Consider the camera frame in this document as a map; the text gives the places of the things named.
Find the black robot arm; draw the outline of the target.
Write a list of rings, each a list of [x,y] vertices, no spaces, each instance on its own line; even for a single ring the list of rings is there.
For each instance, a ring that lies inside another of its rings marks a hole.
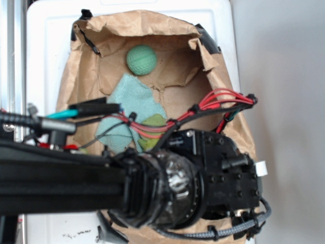
[[[255,163],[222,130],[254,95],[235,95],[231,107],[204,99],[182,117],[137,123],[118,104],[95,99],[71,105],[68,119],[1,113],[1,123],[31,129],[25,141],[1,140],[1,214],[108,209],[126,226],[181,229],[198,219],[259,206]],[[149,147],[111,156],[87,155],[66,144],[77,128],[106,118],[137,130]],[[49,135],[54,145],[27,144]]]

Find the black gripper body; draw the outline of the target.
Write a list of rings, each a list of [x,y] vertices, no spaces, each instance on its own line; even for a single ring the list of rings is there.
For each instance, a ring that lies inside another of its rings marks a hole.
[[[255,162],[249,154],[239,152],[231,138],[215,132],[182,130],[167,139],[165,148],[202,168],[206,188],[204,219],[221,219],[259,207],[262,180]]]

